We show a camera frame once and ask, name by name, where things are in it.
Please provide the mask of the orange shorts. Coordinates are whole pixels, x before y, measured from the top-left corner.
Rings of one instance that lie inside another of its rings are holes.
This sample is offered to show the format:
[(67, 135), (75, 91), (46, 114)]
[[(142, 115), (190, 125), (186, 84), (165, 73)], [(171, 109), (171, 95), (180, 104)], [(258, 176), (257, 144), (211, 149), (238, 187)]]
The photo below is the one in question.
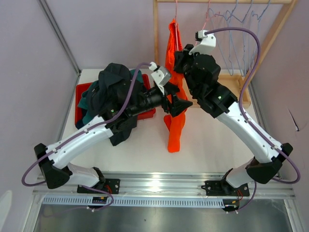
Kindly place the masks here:
[[(170, 82), (175, 84), (179, 88), (177, 96), (180, 99), (187, 100), (188, 97), (183, 88), (183, 75), (176, 73), (174, 71), (175, 57), (174, 53), (176, 50), (176, 37), (175, 37), (175, 20), (173, 19), (169, 24), (169, 40), (167, 44), (165, 67), (171, 73)], [(164, 116), (164, 122), (167, 129), (169, 130), (169, 140), (168, 140), (168, 152), (176, 153), (180, 151), (181, 148), (181, 134), (185, 125), (185, 112), (182, 112), (176, 117), (171, 115)]]

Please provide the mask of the blue hanger of teal shorts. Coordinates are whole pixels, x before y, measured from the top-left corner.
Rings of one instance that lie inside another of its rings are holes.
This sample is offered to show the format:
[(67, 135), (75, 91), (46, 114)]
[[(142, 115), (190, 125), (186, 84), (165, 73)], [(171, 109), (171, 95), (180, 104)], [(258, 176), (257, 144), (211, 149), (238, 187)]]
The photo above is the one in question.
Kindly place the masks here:
[[(222, 18), (225, 20), (226, 25), (227, 25), (228, 27), (230, 27), (231, 17), (234, 16), (234, 15), (233, 15), (233, 12), (236, 10), (236, 7), (237, 7), (237, 6), (238, 6), (238, 1), (236, 1), (236, 5), (234, 6), (234, 8), (233, 8), (232, 11), (226, 10), (226, 12), (225, 12), (224, 14), (223, 14), (223, 13), (221, 14), (220, 12), (215, 13), (212, 9), (208, 9), (208, 10), (207, 10), (207, 13), (212, 13), (212, 16), (210, 17), (210, 22), (211, 22), (212, 28), (214, 29), (214, 25), (213, 25), (212, 18), (213, 18), (213, 17), (217, 17), (217, 16), (218, 16), (218, 17), (222, 17)], [(228, 56), (228, 60), (229, 60), (229, 62), (230, 62), (231, 68), (229, 68), (228, 65), (227, 65), (227, 62), (226, 62), (225, 57), (224, 57), (224, 55), (223, 55), (223, 52), (222, 52), (222, 50), (221, 50), (220, 44), (218, 44), (218, 46), (219, 46), (219, 50), (220, 50), (220, 52), (221, 52), (221, 55), (222, 55), (222, 57), (223, 57), (224, 63), (225, 63), (225, 65), (226, 65), (226, 67), (227, 67), (227, 70), (228, 70), (229, 74), (230, 74), (231, 76), (233, 76), (233, 75), (234, 75), (234, 67), (233, 67), (233, 63), (232, 63), (232, 61), (231, 61), (231, 47), (235, 50), (235, 46), (234, 46), (234, 43), (233, 43), (233, 40), (232, 40), (231, 32), (229, 32), (229, 56)]]

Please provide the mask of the pink hanger of orange shorts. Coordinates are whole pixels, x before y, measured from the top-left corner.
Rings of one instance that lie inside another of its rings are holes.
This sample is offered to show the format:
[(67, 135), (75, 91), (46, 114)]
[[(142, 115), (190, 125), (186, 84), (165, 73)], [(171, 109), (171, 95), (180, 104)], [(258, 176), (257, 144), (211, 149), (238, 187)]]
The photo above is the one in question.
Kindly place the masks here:
[(178, 0), (175, 0), (175, 37), (176, 37), (176, 50), (181, 50), (181, 36), (179, 31), (179, 24), (178, 24)]

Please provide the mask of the pink hanger of grey shorts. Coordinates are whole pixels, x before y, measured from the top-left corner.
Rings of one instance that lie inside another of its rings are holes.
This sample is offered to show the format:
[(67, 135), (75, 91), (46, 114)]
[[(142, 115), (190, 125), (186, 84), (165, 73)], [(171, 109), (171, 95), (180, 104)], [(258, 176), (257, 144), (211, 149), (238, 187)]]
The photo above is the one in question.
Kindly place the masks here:
[(212, 6), (214, 5), (213, 0), (208, 0), (206, 5), (207, 7), (204, 14), (203, 23), (199, 24), (196, 31), (200, 30), (210, 31), (218, 28), (224, 28), (227, 25), (225, 20), (225, 14), (222, 13), (221, 11), (218, 10), (216, 11), (212, 8)]

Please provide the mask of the blue hanger of navy shorts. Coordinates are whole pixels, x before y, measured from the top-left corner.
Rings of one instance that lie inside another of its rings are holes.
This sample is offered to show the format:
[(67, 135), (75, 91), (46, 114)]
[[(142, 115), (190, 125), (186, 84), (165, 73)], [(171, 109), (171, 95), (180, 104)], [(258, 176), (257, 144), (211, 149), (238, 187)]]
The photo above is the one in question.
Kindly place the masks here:
[[(246, 18), (249, 14), (249, 11), (251, 9), (253, 5), (253, 0), (250, 1), (250, 6), (249, 8), (247, 9), (247, 12), (245, 13), (244, 17), (243, 17), (243, 20), (241, 21), (241, 27), (244, 29), (245, 28), (245, 22), (246, 22)], [(244, 78), (245, 77), (245, 74), (246, 74), (246, 61), (245, 61), (245, 54), (246, 54), (246, 45), (245, 45), (245, 32), (242, 32), (242, 39), (243, 39), (243, 55), (242, 55), (242, 61), (243, 61), (243, 69), (241, 70), (241, 75), (242, 77)]]

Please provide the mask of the dark grey shorts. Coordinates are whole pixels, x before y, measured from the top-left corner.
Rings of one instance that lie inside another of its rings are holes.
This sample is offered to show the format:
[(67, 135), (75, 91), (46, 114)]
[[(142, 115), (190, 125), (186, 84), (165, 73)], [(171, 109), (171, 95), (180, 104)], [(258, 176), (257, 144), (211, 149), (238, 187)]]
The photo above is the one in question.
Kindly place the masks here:
[[(98, 80), (93, 82), (91, 86), (83, 94), (86, 100), (87, 114), (91, 121), (95, 116), (107, 110), (108, 106), (112, 106), (109, 110), (116, 112), (125, 102), (128, 89), (133, 78), (132, 71), (122, 64), (110, 63), (104, 70), (99, 72)], [(136, 81), (127, 106), (138, 103), (138, 95), (143, 92), (144, 85), (140, 81)], [(120, 132), (114, 133), (110, 138), (113, 146), (119, 145), (127, 140), (133, 128), (137, 126), (138, 116), (129, 119), (128, 126)]]

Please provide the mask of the light blue wire hanger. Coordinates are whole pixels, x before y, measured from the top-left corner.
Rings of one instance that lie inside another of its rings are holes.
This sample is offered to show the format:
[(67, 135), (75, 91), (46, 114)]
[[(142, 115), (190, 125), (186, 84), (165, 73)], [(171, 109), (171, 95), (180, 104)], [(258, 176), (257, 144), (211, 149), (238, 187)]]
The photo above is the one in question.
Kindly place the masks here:
[[(267, 6), (263, 9), (263, 11), (261, 12), (260, 15), (256, 14), (254, 11), (252, 11), (252, 17), (256, 17), (256, 20), (257, 20), (257, 31), (256, 31), (256, 36), (258, 37), (259, 36), (259, 31), (260, 31), (260, 22), (265, 14), (265, 12), (267, 11), (269, 5), (271, 3), (271, 0), (269, 0), (267, 2)], [(253, 69), (253, 66), (254, 66), (254, 63), (255, 63), (255, 57), (256, 57), (256, 54), (257, 54), (257, 45), (254, 46), (254, 51), (253, 51), (253, 55), (252, 55), (252, 62), (250, 63), (249, 67), (248, 67), (248, 71), (252, 71)]]

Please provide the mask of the teal green shorts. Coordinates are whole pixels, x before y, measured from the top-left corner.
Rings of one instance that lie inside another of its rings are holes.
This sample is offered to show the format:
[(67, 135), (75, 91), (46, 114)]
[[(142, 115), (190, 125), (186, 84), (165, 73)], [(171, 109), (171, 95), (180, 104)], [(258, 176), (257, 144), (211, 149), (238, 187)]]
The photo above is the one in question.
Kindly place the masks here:
[(80, 100), (80, 103), (78, 104), (79, 107), (85, 109), (86, 114), (85, 114), (83, 120), (86, 121), (87, 123), (89, 123), (94, 117), (91, 116), (91, 114), (90, 114), (90, 112), (89, 112), (89, 110), (88, 110), (88, 103), (87, 103), (87, 98), (86, 98), (86, 97), (87, 97), (87, 95), (88, 95), (89, 89), (90, 89), (91, 87), (96, 87), (97, 85), (98, 85), (98, 79), (95, 80), (94, 82), (91, 82), (90, 87), (88, 88), (87, 91), (85, 91), (85, 92), (82, 94), (82, 98), (81, 98), (81, 100)]

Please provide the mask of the navy blue shorts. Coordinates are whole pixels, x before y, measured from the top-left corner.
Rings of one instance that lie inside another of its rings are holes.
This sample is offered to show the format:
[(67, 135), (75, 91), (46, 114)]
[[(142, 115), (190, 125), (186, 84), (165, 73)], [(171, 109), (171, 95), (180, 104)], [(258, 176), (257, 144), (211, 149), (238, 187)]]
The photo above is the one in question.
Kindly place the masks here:
[(76, 123), (75, 123), (75, 127), (76, 129), (81, 129), (82, 127), (84, 127), (85, 125), (87, 124), (86, 121), (84, 121), (83, 119), (80, 119), (78, 120)]

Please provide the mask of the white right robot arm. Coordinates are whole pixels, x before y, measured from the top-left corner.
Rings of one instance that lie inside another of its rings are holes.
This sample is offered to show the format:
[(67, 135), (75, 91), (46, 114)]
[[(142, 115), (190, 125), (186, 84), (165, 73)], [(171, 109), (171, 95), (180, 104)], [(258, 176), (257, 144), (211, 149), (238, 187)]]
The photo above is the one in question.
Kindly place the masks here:
[(261, 128), (239, 107), (239, 100), (230, 89), (218, 82), (220, 66), (213, 56), (190, 51), (187, 44), (174, 53), (174, 71), (184, 75), (189, 92), (206, 113), (230, 128), (253, 153), (247, 163), (228, 170), (220, 181), (221, 191), (231, 195), (251, 181), (266, 184), (274, 179), (293, 147), (280, 143)]

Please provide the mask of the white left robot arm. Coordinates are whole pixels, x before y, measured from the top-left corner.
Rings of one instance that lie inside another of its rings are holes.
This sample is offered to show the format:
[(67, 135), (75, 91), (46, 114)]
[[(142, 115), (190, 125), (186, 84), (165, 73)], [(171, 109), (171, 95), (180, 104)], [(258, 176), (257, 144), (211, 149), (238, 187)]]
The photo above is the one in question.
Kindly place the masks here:
[(172, 117), (183, 113), (192, 102), (177, 96), (179, 88), (172, 83), (142, 92), (138, 85), (117, 83), (116, 91), (98, 114), (74, 134), (52, 145), (38, 144), (34, 151), (49, 189), (65, 184), (78, 185), (78, 192), (100, 193), (106, 179), (97, 167), (84, 168), (71, 161), (91, 146), (131, 129), (139, 114), (162, 107)]

